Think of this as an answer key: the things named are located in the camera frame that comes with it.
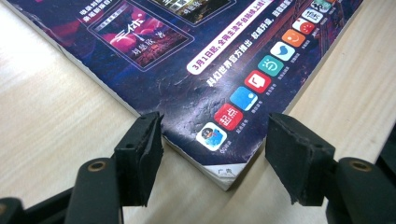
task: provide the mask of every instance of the light wood surface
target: light wood surface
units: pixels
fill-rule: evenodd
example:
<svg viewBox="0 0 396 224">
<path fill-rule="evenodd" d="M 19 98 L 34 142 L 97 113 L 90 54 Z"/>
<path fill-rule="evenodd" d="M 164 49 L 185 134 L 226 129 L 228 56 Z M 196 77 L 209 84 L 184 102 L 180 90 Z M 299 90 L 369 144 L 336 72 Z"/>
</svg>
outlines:
<svg viewBox="0 0 396 224">
<path fill-rule="evenodd" d="M 290 114 L 336 147 L 375 161 L 396 120 L 396 1 L 365 0 Z M 29 207 L 74 185 L 85 161 L 109 157 L 135 117 L 0 3 L 0 198 Z M 325 223 L 291 205 L 261 154 L 224 192 L 168 145 L 148 207 L 126 223 Z"/>
</svg>

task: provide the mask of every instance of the book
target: book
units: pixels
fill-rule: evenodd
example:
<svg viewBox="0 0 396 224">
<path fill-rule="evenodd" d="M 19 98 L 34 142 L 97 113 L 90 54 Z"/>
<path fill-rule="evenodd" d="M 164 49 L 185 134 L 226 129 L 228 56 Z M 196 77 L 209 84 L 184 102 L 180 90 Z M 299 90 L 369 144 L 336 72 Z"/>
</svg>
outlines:
<svg viewBox="0 0 396 224">
<path fill-rule="evenodd" d="M 2 0 L 228 189 L 362 0 Z"/>
</svg>

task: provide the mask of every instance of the blue app icon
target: blue app icon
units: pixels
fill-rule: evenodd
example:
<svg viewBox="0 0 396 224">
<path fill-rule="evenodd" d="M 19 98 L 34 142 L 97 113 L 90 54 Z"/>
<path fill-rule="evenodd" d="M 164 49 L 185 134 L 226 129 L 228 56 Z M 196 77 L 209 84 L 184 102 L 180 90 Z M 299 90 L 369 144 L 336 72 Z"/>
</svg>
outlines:
<svg viewBox="0 0 396 224">
<path fill-rule="evenodd" d="M 248 111 L 253 107 L 258 98 L 259 97 L 253 91 L 250 91 L 245 87 L 239 87 L 233 95 L 231 95 L 230 100 L 239 108 Z"/>
</svg>

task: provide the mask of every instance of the colorful icon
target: colorful icon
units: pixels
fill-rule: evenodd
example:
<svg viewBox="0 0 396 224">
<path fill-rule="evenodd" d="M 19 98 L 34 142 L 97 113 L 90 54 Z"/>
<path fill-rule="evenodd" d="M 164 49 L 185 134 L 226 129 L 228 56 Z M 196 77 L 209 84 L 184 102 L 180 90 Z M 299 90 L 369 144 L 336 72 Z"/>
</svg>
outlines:
<svg viewBox="0 0 396 224">
<path fill-rule="evenodd" d="M 282 61 L 288 61 L 294 54 L 295 49 L 283 42 L 277 42 L 272 48 L 271 53 Z"/>
<path fill-rule="evenodd" d="M 231 95 L 230 100 L 239 108 L 248 111 L 253 107 L 258 98 L 259 97 L 253 91 L 250 91 L 245 87 L 239 87 L 233 95 Z"/>
<path fill-rule="evenodd" d="M 314 0 L 311 3 L 311 7 L 321 13 L 326 13 L 330 10 L 330 8 L 332 8 L 332 4 L 326 2 L 325 0 Z"/>
<path fill-rule="evenodd" d="M 271 78 L 266 76 L 265 74 L 254 70 L 248 75 L 245 79 L 245 85 L 253 89 L 258 93 L 263 93 L 271 83 Z"/>
<path fill-rule="evenodd" d="M 259 69 L 271 77 L 276 77 L 282 68 L 283 63 L 270 55 L 266 55 L 259 63 Z"/>
<path fill-rule="evenodd" d="M 218 150 L 226 138 L 227 133 L 212 122 L 208 122 L 195 137 L 199 143 L 211 151 Z"/>
<path fill-rule="evenodd" d="M 305 41 L 305 36 L 301 35 L 297 31 L 289 29 L 285 34 L 282 35 L 282 40 L 298 48 Z"/>
<path fill-rule="evenodd" d="M 238 123 L 242 120 L 244 115 L 241 111 L 233 107 L 232 105 L 225 104 L 215 114 L 215 121 L 223 126 L 228 131 L 232 131 L 236 128 Z"/>
<path fill-rule="evenodd" d="M 292 27 L 305 35 L 311 34 L 311 32 L 315 29 L 314 24 L 304 20 L 303 18 L 297 19 L 297 21 L 293 23 Z"/>
<path fill-rule="evenodd" d="M 313 23 L 318 23 L 318 22 L 320 22 L 320 20 L 323 18 L 323 14 L 321 14 L 320 12 L 314 10 L 314 9 L 311 8 L 311 7 L 307 8 L 307 9 L 303 12 L 302 16 L 303 16 L 305 19 L 307 19 L 307 20 L 309 20 L 309 21 L 312 21 Z"/>
</svg>

